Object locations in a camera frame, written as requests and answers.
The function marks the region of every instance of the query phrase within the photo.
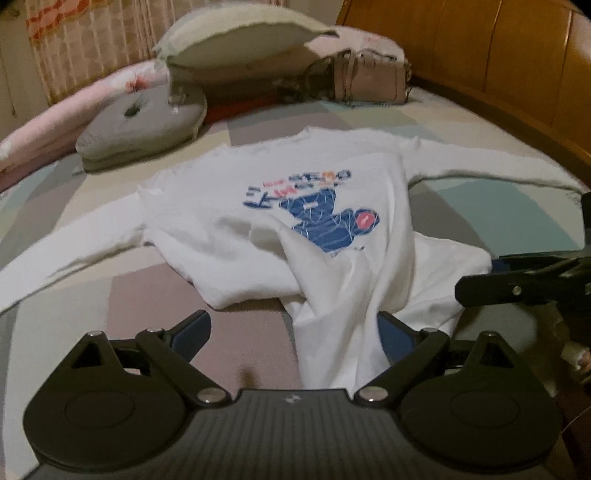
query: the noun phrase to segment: logo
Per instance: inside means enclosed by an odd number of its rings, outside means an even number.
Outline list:
[[[291,394],[289,397],[284,398],[283,400],[285,400],[290,405],[295,405],[296,403],[301,402],[301,397],[294,393]]]
[[[291,183],[285,180],[264,183],[263,187],[277,187],[272,193],[258,187],[248,187],[246,195],[256,195],[259,199],[258,202],[243,202],[243,205],[253,209],[272,209],[277,205],[299,220],[291,228],[294,232],[307,238],[323,252],[336,255],[351,245],[357,236],[371,233],[379,224],[379,215],[368,208],[347,208],[335,213],[336,188],[351,176],[349,170],[293,175],[289,177]],[[302,190],[318,187],[318,192],[301,194]]]

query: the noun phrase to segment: grey pillow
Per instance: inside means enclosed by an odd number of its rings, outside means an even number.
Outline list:
[[[194,135],[207,112],[198,87],[182,103],[168,102],[168,85],[126,95],[105,108],[76,142],[87,171],[102,170],[169,150]]]

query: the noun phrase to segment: bedsheet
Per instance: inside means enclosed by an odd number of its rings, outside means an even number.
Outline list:
[[[158,170],[223,143],[294,135],[307,125],[371,127],[546,158],[473,113],[420,89],[413,90],[406,105],[389,108],[352,109],[327,102],[278,106],[218,122],[196,142],[117,170],[86,174],[80,157],[73,154],[35,172],[0,196],[0,268],[51,231],[132,193]],[[416,184],[410,198],[415,230],[477,245],[493,255],[583,245],[578,198],[561,190],[487,179],[440,179]],[[155,248],[142,247],[72,275],[5,312],[0,318],[0,479],[22,478],[35,466],[22,414],[85,332],[104,330],[110,338],[131,338],[147,327],[170,327],[199,308],[210,310]],[[210,312],[212,337],[193,365],[233,394],[249,387],[301,387],[290,319],[278,300]],[[558,359],[543,316],[512,305],[472,309],[463,316],[457,336],[471,339],[483,329],[499,331],[553,393],[566,364]]]

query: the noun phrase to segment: white sweatshirt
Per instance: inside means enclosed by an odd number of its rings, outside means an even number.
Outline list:
[[[224,145],[37,242],[0,272],[0,310],[153,244],[215,309],[279,297],[304,386],[352,393],[388,367],[378,311],[452,333],[456,282],[491,268],[480,248],[413,232],[408,185],[450,175],[583,190],[544,160],[370,129]]]

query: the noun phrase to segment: red circle print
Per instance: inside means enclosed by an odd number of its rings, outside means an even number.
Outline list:
[[[375,222],[375,215],[372,212],[362,212],[358,214],[355,223],[361,230],[367,230]]]

